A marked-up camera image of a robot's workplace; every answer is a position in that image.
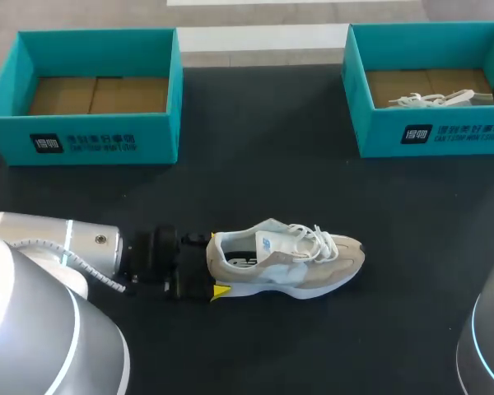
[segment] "shoe logo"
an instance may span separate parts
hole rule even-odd
[[[256,258],[233,258],[230,259],[228,262],[236,267],[251,267],[258,263],[258,260],[256,260]]]
[[[297,286],[304,282],[307,271],[308,267],[303,262],[295,263],[293,267],[284,263],[278,263],[266,267],[259,278],[280,285]]]
[[[268,239],[262,239],[263,249],[268,253],[271,252],[271,242]]]

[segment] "open box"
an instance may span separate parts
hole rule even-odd
[[[0,70],[9,165],[177,161],[183,67],[175,29],[19,32]]]
[[[386,107],[494,87],[494,22],[350,25],[343,83],[362,157],[494,153],[494,105]]]

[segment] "cable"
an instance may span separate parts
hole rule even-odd
[[[10,243],[10,245],[15,249],[22,247],[29,247],[29,246],[37,246],[37,247],[42,247],[43,249],[54,251],[55,253],[58,254],[63,253],[69,259],[71,259],[71,262],[70,260],[68,260],[68,263],[75,263],[76,265],[78,265],[79,268],[84,269],[88,274],[92,275],[94,278],[96,278],[103,284],[106,284],[107,286],[118,292],[123,293],[126,291],[126,286],[123,286],[118,282],[110,280],[107,276],[105,276],[104,274],[93,268],[92,265],[90,265],[84,259],[79,257],[76,253],[70,251],[69,249],[64,248],[61,244],[54,243],[53,241],[44,240],[44,239],[23,239],[21,241],[16,241],[15,243]]]

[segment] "black table surface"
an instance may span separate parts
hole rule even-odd
[[[238,230],[268,217],[366,246],[360,276],[313,300],[91,303],[124,333],[128,395],[461,394],[460,330],[494,265],[494,156],[363,160],[339,66],[186,69],[179,163],[11,168],[0,211],[125,234]]]

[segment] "cardboard box bottom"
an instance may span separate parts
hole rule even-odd
[[[39,78],[29,115],[164,113],[168,78]]]
[[[492,93],[482,69],[428,69],[366,72],[371,97],[377,109],[390,107],[401,96],[411,93],[451,95],[463,89]]]

